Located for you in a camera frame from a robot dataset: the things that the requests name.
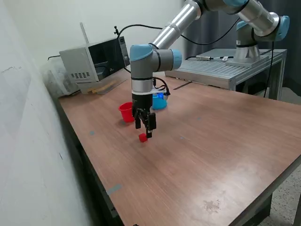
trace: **plastic bag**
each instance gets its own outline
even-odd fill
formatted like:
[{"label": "plastic bag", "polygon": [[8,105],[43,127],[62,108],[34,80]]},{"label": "plastic bag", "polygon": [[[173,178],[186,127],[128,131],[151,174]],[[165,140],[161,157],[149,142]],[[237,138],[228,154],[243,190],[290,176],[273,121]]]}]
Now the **plastic bag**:
[{"label": "plastic bag", "polygon": [[77,84],[71,83],[60,57],[49,59],[41,72],[46,88],[54,97],[68,96],[79,90]]}]

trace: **white wall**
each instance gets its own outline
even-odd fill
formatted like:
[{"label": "white wall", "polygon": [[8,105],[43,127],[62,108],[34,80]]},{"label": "white wall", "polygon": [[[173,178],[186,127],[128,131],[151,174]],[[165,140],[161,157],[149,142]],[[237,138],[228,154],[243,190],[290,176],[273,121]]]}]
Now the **white wall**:
[{"label": "white wall", "polygon": [[87,226],[59,117],[0,0],[0,225]]},{"label": "white wall", "polygon": [[[48,56],[85,44],[79,23],[90,42],[115,38],[129,24],[164,26],[182,7],[183,0],[4,0],[38,66]],[[159,30],[134,27],[126,30],[127,48],[151,42]],[[173,46],[184,50],[180,38]]]}]

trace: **metal table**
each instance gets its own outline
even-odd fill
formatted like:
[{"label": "metal table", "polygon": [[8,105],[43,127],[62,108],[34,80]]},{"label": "metal table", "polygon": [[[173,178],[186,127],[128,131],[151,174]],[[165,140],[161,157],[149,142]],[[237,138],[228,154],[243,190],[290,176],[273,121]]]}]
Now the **metal table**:
[{"label": "metal table", "polygon": [[[235,51],[235,49],[217,48],[201,55],[208,57],[234,56]],[[226,62],[222,60],[201,61],[191,58],[185,60],[178,70],[166,72],[165,75],[167,77],[198,82],[235,91],[237,85],[269,68],[272,53],[267,51],[268,49],[260,50],[262,56],[266,58],[261,59],[251,68],[227,65]],[[286,53],[286,49],[274,50],[273,68],[270,78],[270,99],[279,100],[281,98]]]}]

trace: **floor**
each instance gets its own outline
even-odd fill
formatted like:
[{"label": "floor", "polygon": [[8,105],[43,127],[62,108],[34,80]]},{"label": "floor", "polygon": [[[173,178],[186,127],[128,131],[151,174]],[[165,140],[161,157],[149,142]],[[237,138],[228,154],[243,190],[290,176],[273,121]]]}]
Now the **floor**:
[{"label": "floor", "polygon": [[[301,105],[301,97],[289,88],[282,89],[282,101]],[[271,215],[260,226],[291,226],[301,191],[301,166],[274,192]]]}]

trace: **blue joint cap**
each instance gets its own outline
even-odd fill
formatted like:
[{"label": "blue joint cap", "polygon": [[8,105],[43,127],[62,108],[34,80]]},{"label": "blue joint cap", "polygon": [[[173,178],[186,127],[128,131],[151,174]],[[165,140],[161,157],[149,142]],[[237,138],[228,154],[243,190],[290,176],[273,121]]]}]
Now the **blue joint cap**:
[{"label": "blue joint cap", "polygon": [[290,17],[283,16],[281,17],[280,25],[277,31],[275,41],[281,41],[287,35],[288,29],[290,27]]},{"label": "blue joint cap", "polygon": [[247,23],[245,21],[240,21],[237,25],[236,25],[236,31],[238,31],[240,28],[246,26]]},{"label": "blue joint cap", "polygon": [[130,49],[130,61],[137,61],[148,57],[152,54],[151,45],[132,45]]},{"label": "blue joint cap", "polygon": [[248,0],[223,0],[227,6],[240,7],[247,3]]},{"label": "blue joint cap", "polygon": [[181,67],[182,53],[177,49],[172,49],[171,51],[173,52],[173,55],[174,55],[174,66],[173,66],[172,70],[176,70],[179,67]]}]

